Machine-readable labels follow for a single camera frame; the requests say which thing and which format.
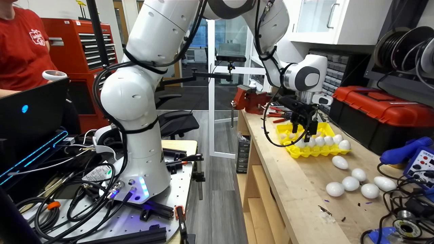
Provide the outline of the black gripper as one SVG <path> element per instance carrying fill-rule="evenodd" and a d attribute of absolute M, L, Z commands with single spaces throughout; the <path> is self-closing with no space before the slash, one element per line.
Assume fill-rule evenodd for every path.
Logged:
<path fill-rule="evenodd" d="M 295 94 L 279 94 L 276 101 L 286 108 L 283 117 L 291 121 L 291 132 L 295 135 L 293 140 L 298 140 L 298 124 L 307 128 L 307 135 L 317 132 L 317 105 L 305 104 Z"/>

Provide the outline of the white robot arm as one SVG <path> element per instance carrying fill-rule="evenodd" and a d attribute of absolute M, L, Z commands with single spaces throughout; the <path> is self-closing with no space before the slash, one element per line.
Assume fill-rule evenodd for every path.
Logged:
<path fill-rule="evenodd" d="M 185 58 L 203 18 L 242 17 L 253 35 L 256 54 L 269 85 L 294 90 L 291 119 L 316 132 L 312 97 L 321 89 L 326 58 L 307 54 L 282 66 L 276 41 L 288 25 L 282 0 L 143 0 L 116 70 L 105 77 L 99 94 L 101 111 L 120 130 L 124 153 L 116 161 L 120 185 L 114 200 L 141 204 L 168 188 L 154 90 L 166 70 Z"/>

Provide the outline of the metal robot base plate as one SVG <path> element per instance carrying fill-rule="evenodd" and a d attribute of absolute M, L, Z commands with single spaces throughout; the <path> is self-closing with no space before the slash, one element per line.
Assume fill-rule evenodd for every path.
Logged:
<path fill-rule="evenodd" d="M 170 174 L 169 186 L 153 195 L 142 204 L 122 200 L 100 208 L 82 224 L 67 219 L 69 199 L 58 199 L 59 214 L 51 229 L 46 230 L 48 239 L 40 237 L 43 244 L 119 244 L 143 242 L 143 234 L 157 231 L 161 242 L 180 239 L 179 220 L 173 208 L 185 207 L 188 191 L 196 159 L 180 161 L 180 169 Z"/>

